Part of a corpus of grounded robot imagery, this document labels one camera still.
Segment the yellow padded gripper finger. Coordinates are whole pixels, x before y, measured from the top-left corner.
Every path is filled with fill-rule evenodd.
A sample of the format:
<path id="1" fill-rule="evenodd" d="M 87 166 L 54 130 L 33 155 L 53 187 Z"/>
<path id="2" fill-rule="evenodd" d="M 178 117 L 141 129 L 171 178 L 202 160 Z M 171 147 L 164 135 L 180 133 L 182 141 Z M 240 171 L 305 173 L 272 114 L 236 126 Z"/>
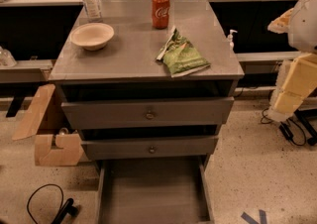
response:
<path id="1" fill-rule="evenodd" d="M 289 9 L 269 23 L 267 29 L 277 34 L 287 33 L 293 9 Z"/>
<path id="2" fill-rule="evenodd" d="M 317 55 L 304 53 L 280 66 L 269 108 L 268 118 L 284 122 L 317 88 Z"/>

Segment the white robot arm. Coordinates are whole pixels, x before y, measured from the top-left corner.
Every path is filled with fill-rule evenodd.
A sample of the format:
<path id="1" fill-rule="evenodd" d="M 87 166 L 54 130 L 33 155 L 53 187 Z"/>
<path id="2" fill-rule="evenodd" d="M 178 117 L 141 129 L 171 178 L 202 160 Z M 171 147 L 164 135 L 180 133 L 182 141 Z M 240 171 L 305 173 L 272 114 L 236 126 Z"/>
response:
<path id="1" fill-rule="evenodd" d="M 289 45 L 300 51 L 293 61 L 282 63 L 269 102 L 268 117 L 284 122 L 317 88 L 317 0 L 299 0 L 267 28 L 287 33 Z"/>

